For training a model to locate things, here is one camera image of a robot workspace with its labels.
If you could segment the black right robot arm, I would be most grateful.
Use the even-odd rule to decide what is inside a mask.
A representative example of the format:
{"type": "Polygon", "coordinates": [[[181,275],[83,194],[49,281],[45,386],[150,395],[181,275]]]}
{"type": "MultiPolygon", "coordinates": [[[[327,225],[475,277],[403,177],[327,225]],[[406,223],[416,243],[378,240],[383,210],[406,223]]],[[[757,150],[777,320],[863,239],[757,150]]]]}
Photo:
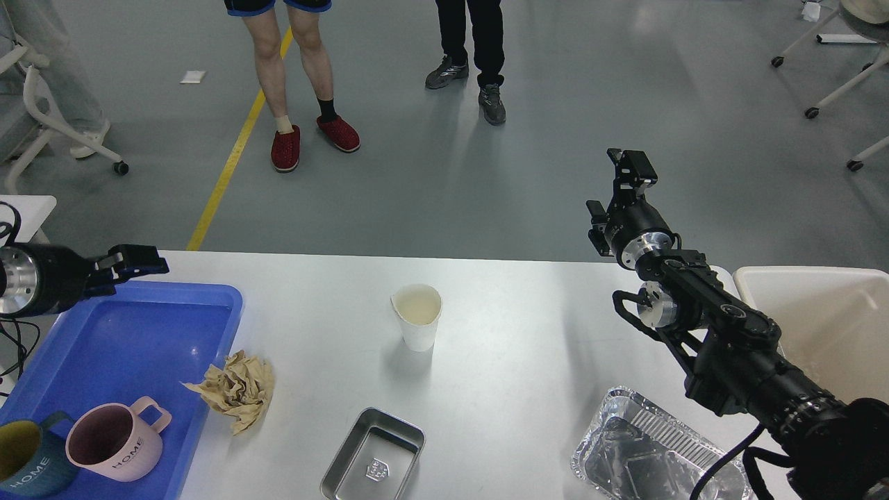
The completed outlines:
{"type": "Polygon", "coordinates": [[[786,360],[780,326],[724,288],[704,253],[682,247],[645,190],[658,177],[642,151],[609,148],[615,168],[609,206],[588,200],[588,238],[641,279],[638,292],[615,291],[622,319],[669,348],[685,371],[685,394],[718,417],[747,413],[758,426],[709,467],[692,489],[740,456],[759,499],[771,498],[758,461],[788,470],[802,499],[886,499],[888,412],[885,402],[850,404],[786,360]]]}

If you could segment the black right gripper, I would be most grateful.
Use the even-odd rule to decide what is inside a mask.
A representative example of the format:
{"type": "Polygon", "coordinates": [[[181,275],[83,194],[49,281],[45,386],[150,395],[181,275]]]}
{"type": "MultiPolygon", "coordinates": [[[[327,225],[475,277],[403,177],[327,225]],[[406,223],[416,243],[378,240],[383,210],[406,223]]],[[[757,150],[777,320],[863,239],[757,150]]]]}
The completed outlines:
{"type": "Polygon", "coordinates": [[[587,200],[588,239],[602,257],[613,257],[622,268],[635,270],[646,253],[676,248],[676,233],[645,200],[645,190],[658,181],[644,151],[609,148],[615,168],[613,195],[607,212],[597,200],[587,200]]]}

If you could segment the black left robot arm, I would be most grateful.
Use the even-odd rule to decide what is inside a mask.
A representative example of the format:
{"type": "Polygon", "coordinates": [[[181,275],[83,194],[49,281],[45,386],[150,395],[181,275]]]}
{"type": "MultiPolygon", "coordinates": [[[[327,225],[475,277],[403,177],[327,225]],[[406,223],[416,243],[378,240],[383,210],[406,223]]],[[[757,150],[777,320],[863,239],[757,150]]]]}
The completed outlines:
{"type": "Polygon", "coordinates": [[[16,242],[22,216],[10,203],[7,208],[13,221],[2,222],[2,319],[63,313],[79,301],[111,297],[116,285],[130,279],[169,273],[153,246],[118,244],[85,258],[57,244],[16,242]]]}

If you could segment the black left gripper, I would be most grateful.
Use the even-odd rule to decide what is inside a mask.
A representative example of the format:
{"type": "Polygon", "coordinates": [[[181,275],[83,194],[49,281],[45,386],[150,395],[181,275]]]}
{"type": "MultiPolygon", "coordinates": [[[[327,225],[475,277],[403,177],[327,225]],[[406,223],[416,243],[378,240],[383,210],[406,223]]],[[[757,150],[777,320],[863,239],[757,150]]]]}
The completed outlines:
{"type": "Polygon", "coordinates": [[[158,248],[139,244],[118,244],[105,256],[85,258],[57,244],[13,243],[2,247],[1,256],[3,319],[62,313],[91,298],[91,289],[169,273],[158,248]]]}

